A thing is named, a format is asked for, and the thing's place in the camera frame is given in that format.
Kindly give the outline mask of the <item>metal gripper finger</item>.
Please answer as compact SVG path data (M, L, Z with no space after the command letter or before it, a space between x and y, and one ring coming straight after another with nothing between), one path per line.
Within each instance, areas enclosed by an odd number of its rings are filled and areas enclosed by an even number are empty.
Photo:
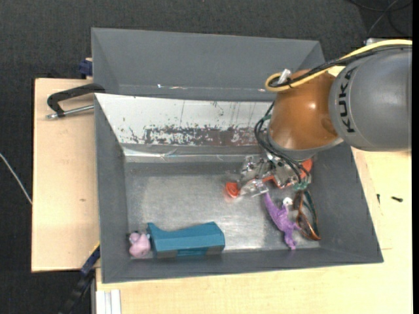
M242 194L255 197L269 192L267 185L262 179L252 179L242 187Z
M269 161L258 156L245 158L240 175L242 179L260 179L269 171Z

